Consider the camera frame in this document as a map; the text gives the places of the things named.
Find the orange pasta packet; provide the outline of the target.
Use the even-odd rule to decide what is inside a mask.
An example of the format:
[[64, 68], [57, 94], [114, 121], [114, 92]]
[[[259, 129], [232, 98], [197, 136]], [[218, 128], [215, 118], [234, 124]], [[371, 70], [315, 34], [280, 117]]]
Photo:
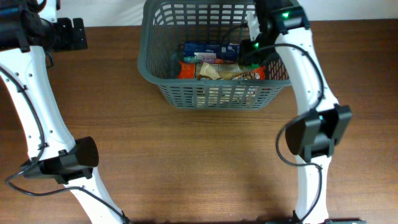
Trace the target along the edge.
[[197, 80], [265, 80], [265, 66], [251, 69], [238, 64], [209, 64], [180, 62], [179, 79]]

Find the grey plastic basket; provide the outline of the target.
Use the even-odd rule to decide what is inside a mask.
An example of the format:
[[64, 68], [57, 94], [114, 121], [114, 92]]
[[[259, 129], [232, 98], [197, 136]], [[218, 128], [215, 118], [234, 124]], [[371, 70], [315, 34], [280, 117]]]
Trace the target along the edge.
[[259, 109], [289, 74], [274, 42], [308, 28], [297, 1], [147, 1], [138, 67], [184, 109]]

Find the blue tissue pack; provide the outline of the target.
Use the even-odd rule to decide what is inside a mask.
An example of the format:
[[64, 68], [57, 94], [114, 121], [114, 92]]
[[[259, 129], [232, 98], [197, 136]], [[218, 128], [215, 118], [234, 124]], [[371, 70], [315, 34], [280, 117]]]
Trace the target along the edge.
[[183, 59], [186, 63], [233, 63], [237, 61], [240, 52], [239, 44], [204, 44], [186, 42]]

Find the brown bread bag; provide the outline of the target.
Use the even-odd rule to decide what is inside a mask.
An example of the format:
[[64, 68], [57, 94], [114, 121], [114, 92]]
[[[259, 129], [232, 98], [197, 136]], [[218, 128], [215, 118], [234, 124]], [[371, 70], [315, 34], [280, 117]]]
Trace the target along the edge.
[[[223, 80], [223, 81], [242, 81], [242, 80], [264, 80], [266, 68], [264, 65], [240, 66], [238, 64], [209, 64], [199, 63], [195, 65], [193, 77], [197, 80]], [[235, 87], [237, 94], [233, 93], [233, 86], [213, 85], [208, 89], [201, 88], [198, 93], [198, 105], [205, 106], [206, 99], [208, 106], [214, 107], [220, 104], [228, 104], [239, 101], [245, 92], [244, 87]]]

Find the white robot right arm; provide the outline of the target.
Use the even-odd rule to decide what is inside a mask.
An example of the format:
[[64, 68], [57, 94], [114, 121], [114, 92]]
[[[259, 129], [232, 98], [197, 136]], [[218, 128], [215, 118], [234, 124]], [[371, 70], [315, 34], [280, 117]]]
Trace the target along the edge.
[[330, 90], [313, 46], [308, 17], [297, 1], [254, 1], [246, 19], [249, 40], [241, 65], [261, 64], [275, 53], [295, 94], [297, 117], [277, 134], [279, 159], [298, 172], [298, 198], [291, 223], [331, 223], [326, 207], [328, 168], [352, 118]]

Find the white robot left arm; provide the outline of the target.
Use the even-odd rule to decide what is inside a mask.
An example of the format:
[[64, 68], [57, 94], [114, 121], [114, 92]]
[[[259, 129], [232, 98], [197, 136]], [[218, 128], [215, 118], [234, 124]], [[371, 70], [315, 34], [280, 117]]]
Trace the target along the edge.
[[88, 46], [83, 20], [59, 18], [59, 9], [59, 1], [1, 2], [1, 80], [27, 141], [28, 160], [19, 175], [55, 180], [62, 192], [76, 197], [93, 223], [128, 223], [101, 180], [93, 138], [72, 136], [50, 86], [52, 53]]

